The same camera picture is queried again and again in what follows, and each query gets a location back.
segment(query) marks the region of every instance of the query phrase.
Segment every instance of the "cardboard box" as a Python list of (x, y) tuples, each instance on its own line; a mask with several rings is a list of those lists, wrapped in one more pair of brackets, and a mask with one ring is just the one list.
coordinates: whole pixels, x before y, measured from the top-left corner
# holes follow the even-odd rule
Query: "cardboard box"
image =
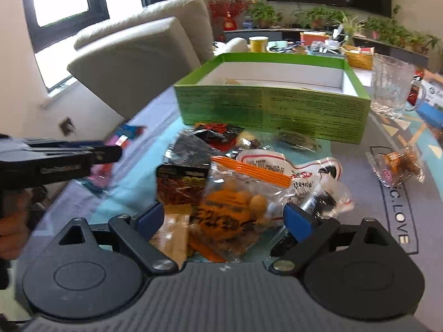
[(178, 81), (176, 95), (186, 124), (286, 128), (349, 143), (360, 142), (371, 103), (344, 60), (283, 53), (220, 55)]

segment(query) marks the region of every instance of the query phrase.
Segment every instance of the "glass pitcher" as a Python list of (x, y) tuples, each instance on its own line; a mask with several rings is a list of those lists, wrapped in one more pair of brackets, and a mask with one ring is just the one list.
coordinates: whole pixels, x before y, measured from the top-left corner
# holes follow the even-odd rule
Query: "glass pitcher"
[[(415, 111), (426, 98), (426, 89), (421, 83), (413, 81), (415, 66), (394, 57), (375, 54), (374, 73), (372, 76), (373, 97), (371, 109), (387, 118), (400, 118), (403, 111)], [(411, 92), (411, 84), (422, 91), (421, 101), (413, 108), (406, 108), (406, 101)]]

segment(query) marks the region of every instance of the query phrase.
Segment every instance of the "yellow basket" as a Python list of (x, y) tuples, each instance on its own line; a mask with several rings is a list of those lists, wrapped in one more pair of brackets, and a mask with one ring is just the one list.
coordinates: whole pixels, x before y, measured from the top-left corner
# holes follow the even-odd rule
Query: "yellow basket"
[(358, 50), (358, 47), (343, 46), (348, 63), (352, 67), (364, 68), (366, 70), (372, 70), (372, 55), (364, 55), (362, 53), (352, 53), (352, 50)]

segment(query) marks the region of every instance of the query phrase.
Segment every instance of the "window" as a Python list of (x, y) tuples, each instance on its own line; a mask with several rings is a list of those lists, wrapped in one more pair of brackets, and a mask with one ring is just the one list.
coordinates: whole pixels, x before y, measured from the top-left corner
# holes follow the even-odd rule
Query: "window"
[(162, 0), (23, 0), (35, 58), (49, 91), (70, 79), (74, 35), (106, 19), (124, 19)]

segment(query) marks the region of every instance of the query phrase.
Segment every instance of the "white sofa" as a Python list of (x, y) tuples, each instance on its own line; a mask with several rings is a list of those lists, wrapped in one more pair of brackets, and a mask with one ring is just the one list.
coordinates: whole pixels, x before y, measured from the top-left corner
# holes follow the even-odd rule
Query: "white sofa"
[(203, 0), (167, 0), (77, 34), (68, 71), (125, 118), (213, 58)]

